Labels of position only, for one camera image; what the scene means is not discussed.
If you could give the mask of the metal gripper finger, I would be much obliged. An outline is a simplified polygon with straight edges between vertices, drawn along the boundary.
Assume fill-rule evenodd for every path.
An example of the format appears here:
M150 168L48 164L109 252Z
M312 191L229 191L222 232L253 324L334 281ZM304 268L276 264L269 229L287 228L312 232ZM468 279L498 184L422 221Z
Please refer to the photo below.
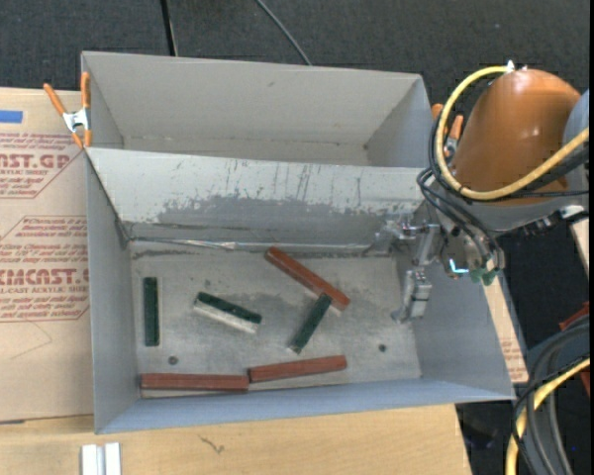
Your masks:
M430 241L435 234L440 232L441 226L432 223L411 225L408 222L387 221L374 235L376 246L389 246L395 242L421 242Z
M421 318L426 311L433 285L423 268L408 269L404 274L400 307L391 313L396 323Z

